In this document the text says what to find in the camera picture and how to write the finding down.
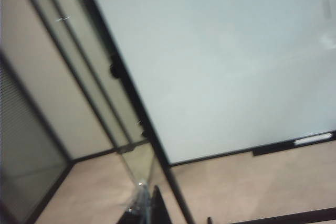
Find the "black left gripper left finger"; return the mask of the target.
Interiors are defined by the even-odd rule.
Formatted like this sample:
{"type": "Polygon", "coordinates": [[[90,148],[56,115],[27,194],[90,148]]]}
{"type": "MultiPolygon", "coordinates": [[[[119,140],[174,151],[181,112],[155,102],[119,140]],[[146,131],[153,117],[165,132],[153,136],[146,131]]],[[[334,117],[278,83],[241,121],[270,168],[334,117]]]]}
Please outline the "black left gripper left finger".
{"type": "Polygon", "coordinates": [[[172,224],[165,202],[157,185],[151,198],[151,224],[172,224]]]}

